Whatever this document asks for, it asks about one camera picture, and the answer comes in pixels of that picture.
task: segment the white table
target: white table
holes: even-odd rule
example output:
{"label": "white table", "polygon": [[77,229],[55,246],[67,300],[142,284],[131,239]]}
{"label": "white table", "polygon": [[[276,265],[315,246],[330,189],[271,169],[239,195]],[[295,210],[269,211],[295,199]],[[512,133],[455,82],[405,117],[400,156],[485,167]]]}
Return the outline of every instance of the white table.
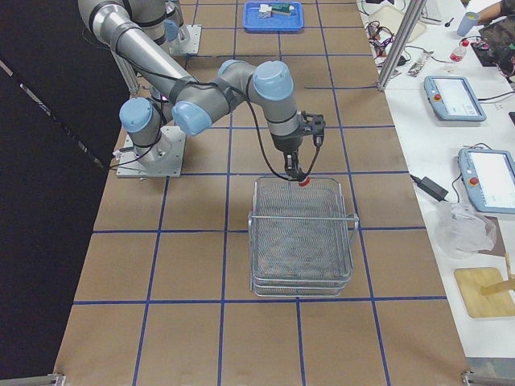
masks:
{"label": "white table", "polygon": [[[402,0],[397,0],[396,3],[401,6]],[[365,3],[365,9],[369,13],[373,13],[378,7]],[[455,32],[465,9],[459,0],[439,0],[439,8],[443,20],[455,18],[451,26],[446,28],[443,25],[428,25],[426,32],[409,44],[434,51],[435,58],[446,60],[461,40]],[[369,18],[363,15],[363,21],[367,23]],[[469,35],[478,35],[477,31],[475,27]],[[423,79],[429,75],[449,74],[443,70],[443,64],[430,60],[418,77],[408,76],[407,70],[421,52],[409,50],[413,60],[399,68],[402,74],[389,82],[385,94],[410,173],[420,178],[427,176],[433,179],[450,192],[447,199],[455,202],[451,182],[459,175],[456,157],[461,147],[485,142],[493,149],[509,150],[515,155],[515,125],[508,115],[509,111],[515,111],[515,95],[495,100],[495,103],[482,104],[488,118],[480,124],[439,121],[427,102]],[[483,68],[480,65],[471,48],[453,75],[466,76],[479,98],[511,91],[508,82],[496,68]],[[459,188],[462,202],[467,201],[463,183],[457,182],[455,185]],[[439,239],[439,204],[419,189],[416,191],[465,355],[469,359],[513,360],[515,368],[515,317],[470,318],[453,275],[458,268],[483,266],[498,268],[506,279],[504,258],[482,254],[456,258],[463,255],[449,252],[448,248],[443,250]],[[506,250],[515,257],[515,216],[492,216],[499,220]]]}

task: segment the metal mounting plate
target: metal mounting plate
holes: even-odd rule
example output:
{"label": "metal mounting plate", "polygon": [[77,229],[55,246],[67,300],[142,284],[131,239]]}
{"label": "metal mounting plate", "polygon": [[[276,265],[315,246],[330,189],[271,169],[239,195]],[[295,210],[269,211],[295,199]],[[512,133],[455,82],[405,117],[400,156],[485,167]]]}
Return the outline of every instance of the metal mounting plate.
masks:
{"label": "metal mounting plate", "polygon": [[[161,128],[161,131],[172,143],[171,149],[163,156],[163,158],[150,169],[143,166],[139,161],[119,166],[116,172],[116,176],[118,178],[143,179],[146,177],[180,177],[180,172],[183,167],[186,134],[181,131],[178,126],[164,126]],[[124,146],[132,146],[132,141],[129,136],[127,136]],[[131,162],[134,159],[134,153],[129,151],[122,153],[119,163]]]}
{"label": "metal mounting plate", "polygon": [[181,55],[197,55],[200,47],[200,34],[202,33],[201,25],[186,25],[187,31],[190,34],[190,40],[185,44],[176,44],[170,47],[170,56]]}

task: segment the blue plastic tray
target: blue plastic tray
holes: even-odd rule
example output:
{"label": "blue plastic tray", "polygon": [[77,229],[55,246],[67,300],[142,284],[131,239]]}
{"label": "blue plastic tray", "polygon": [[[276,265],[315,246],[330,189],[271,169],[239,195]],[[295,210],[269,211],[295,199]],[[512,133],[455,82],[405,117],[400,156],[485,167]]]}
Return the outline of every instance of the blue plastic tray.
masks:
{"label": "blue plastic tray", "polygon": [[261,4],[273,4],[274,2],[246,2],[243,12],[243,26],[250,32],[296,32],[304,27],[303,6],[300,2],[287,2],[295,9],[291,14],[275,14],[270,18],[259,17]]}

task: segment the wire basket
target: wire basket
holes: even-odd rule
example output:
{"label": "wire basket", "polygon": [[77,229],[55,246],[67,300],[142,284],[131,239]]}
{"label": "wire basket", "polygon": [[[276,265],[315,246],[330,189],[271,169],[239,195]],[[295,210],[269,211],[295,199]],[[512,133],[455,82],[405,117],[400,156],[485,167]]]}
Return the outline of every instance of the wire basket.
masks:
{"label": "wire basket", "polygon": [[352,276],[357,216],[345,215],[340,184],[263,177],[249,214],[250,286],[260,296],[338,296]]}

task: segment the wooden stick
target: wooden stick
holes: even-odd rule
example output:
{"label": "wooden stick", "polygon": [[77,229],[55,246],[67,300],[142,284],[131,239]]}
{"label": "wooden stick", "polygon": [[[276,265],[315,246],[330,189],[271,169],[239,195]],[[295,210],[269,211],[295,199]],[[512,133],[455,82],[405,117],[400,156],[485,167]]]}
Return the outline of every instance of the wooden stick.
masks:
{"label": "wooden stick", "polygon": [[501,291],[509,291],[509,290],[515,290],[515,278],[501,281],[500,283],[496,283],[496,284],[481,286],[481,294],[482,295],[493,295],[493,294],[496,294]]}
{"label": "wooden stick", "polygon": [[508,253],[505,253],[505,259],[506,259],[506,270],[508,271],[508,279],[514,279],[515,274],[512,272],[512,267],[511,267]]}

